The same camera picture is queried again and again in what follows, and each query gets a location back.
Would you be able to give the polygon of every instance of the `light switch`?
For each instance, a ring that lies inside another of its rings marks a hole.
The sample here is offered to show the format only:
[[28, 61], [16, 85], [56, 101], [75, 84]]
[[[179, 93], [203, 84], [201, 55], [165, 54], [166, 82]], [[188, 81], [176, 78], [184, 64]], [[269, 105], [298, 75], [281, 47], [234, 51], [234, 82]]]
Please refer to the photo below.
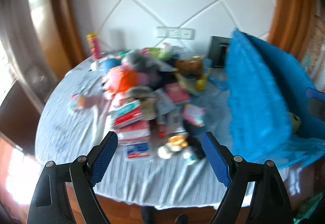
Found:
[[178, 39], [179, 38], [179, 28], [168, 27], [168, 37]]
[[179, 38], [184, 40], [194, 40], [194, 29], [179, 28]]
[[159, 26], [155, 29], [156, 38], [166, 38], [168, 37], [167, 28], [165, 26]]

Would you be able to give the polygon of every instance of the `window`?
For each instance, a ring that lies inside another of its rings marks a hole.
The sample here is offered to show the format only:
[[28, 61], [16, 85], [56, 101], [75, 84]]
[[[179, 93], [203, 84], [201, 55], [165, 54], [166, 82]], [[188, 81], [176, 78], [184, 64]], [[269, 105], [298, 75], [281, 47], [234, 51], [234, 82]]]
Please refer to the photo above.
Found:
[[0, 103], [14, 83], [14, 74], [10, 69], [7, 55], [0, 41]]

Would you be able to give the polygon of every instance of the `red can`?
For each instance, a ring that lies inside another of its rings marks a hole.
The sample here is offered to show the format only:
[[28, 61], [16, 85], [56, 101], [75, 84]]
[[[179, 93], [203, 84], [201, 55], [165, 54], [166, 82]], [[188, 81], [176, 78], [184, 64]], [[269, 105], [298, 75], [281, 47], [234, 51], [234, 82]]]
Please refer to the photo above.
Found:
[[101, 58], [100, 53], [100, 46], [98, 43], [97, 32], [93, 31], [87, 34], [86, 36], [91, 54], [95, 60]]

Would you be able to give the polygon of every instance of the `book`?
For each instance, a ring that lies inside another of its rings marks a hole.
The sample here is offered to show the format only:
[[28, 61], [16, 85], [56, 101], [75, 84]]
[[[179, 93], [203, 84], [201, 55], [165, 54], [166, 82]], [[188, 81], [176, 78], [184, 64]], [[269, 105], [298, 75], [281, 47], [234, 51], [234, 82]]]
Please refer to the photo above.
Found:
[[167, 96], [175, 104], [183, 104], [190, 101], [189, 94], [183, 88], [181, 88], [179, 83], [166, 84], [165, 91]]

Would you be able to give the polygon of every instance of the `pink package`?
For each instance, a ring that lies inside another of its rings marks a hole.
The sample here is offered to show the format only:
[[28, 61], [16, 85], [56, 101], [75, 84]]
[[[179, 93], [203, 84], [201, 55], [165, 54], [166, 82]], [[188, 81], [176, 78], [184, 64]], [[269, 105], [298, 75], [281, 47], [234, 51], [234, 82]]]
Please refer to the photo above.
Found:
[[114, 131], [117, 133], [120, 145], [133, 141], [148, 140], [150, 138], [149, 122], [145, 120], [131, 123]]
[[183, 110], [183, 118], [196, 127], [203, 127], [204, 113], [204, 108], [192, 104], [185, 104]]

